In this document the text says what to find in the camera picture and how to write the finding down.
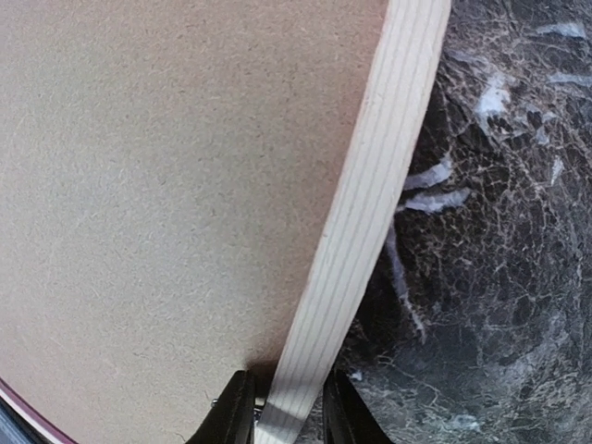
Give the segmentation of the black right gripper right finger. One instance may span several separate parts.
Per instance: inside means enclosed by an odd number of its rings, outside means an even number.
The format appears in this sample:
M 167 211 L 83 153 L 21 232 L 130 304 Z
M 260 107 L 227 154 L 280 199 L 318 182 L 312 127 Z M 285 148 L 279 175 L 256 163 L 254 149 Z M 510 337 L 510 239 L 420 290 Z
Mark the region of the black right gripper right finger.
M 391 444 L 347 374 L 332 369 L 323 386 L 323 435 L 327 444 Z

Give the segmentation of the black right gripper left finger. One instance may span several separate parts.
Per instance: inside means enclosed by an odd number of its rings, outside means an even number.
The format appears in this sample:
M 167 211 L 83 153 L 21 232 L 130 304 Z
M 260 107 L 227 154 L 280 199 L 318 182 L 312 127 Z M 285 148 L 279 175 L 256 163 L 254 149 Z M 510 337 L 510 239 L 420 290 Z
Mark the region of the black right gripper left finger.
M 240 370 L 226 384 L 187 444 L 251 444 L 254 440 L 255 377 Z

